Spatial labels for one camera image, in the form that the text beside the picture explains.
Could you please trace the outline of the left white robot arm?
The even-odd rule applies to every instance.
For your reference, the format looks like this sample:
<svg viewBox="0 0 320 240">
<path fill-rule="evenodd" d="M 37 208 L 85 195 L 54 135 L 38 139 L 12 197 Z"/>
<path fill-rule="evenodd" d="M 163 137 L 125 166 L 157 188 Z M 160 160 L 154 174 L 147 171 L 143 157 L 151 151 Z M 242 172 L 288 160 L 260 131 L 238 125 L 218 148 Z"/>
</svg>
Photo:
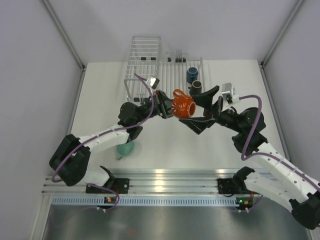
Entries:
<svg viewBox="0 0 320 240">
<path fill-rule="evenodd" d="M 143 105 L 123 103 L 118 123 L 106 130 L 81 137 L 66 135 L 49 161 L 54 170 L 52 182 L 63 182 L 68 187 L 96 185 L 103 193 L 109 193 L 114 188 L 115 177 L 105 166 L 93 164 L 92 155 L 134 141 L 148 119 L 171 118 L 171 107 L 172 100 L 157 90 Z"/>
</svg>

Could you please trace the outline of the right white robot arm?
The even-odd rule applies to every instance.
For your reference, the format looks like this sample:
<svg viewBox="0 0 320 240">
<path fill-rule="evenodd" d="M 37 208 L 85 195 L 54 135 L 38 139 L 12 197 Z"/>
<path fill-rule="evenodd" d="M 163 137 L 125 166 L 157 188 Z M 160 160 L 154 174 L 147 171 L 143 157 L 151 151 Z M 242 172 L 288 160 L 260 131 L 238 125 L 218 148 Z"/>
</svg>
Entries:
<svg viewBox="0 0 320 240">
<path fill-rule="evenodd" d="M 233 175 L 236 191 L 252 191 L 283 206 L 303 227 L 314 230 L 320 225 L 320 182 L 282 156 L 260 133 L 266 127 L 262 114 L 262 99 L 255 94 L 239 96 L 230 83 L 223 86 L 222 95 L 213 102 L 219 91 L 215 86 L 204 93 L 191 96 L 204 109 L 202 117 L 180 118 L 179 121 L 196 134 L 217 123 L 237 132 L 233 144 L 241 160 L 254 160 L 274 176 L 273 182 L 250 167 Z"/>
</svg>

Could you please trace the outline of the brown mug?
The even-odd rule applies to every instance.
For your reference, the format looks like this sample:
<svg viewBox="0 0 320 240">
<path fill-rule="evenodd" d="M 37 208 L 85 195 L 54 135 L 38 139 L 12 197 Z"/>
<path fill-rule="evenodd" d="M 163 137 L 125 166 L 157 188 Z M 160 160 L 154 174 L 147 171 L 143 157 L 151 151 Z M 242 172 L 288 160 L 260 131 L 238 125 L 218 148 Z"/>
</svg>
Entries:
<svg viewBox="0 0 320 240">
<path fill-rule="evenodd" d="M 199 95 L 202 93 L 202 82 L 199 80 L 194 80 L 191 84 L 191 86 L 189 87 L 189 95 L 190 96 L 195 96 L 195 95 Z"/>
</svg>

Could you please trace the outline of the dark blue mug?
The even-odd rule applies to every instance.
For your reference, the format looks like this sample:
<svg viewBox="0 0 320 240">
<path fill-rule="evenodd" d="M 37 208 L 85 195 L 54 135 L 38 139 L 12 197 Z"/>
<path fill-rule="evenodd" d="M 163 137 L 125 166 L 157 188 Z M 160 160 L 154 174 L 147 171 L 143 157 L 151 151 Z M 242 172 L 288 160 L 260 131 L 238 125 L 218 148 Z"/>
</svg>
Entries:
<svg viewBox="0 0 320 240">
<path fill-rule="evenodd" d="M 198 69 L 196 67 L 190 67 L 186 71 L 186 82 L 192 84 L 194 81 L 198 80 Z"/>
</svg>

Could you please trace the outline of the teal mug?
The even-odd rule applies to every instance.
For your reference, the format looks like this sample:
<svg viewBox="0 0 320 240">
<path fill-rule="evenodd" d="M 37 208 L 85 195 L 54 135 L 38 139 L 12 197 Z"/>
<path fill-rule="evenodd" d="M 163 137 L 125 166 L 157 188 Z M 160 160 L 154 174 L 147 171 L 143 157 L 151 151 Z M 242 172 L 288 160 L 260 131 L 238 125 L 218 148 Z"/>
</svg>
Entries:
<svg viewBox="0 0 320 240">
<path fill-rule="evenodd" d="M 117 145 L 116 159 L 121 160 L 122 158 L 129 156 L 133 152 L 134 147 L 135 147 L 135 143 L 133 141 Z"/>
</svg>

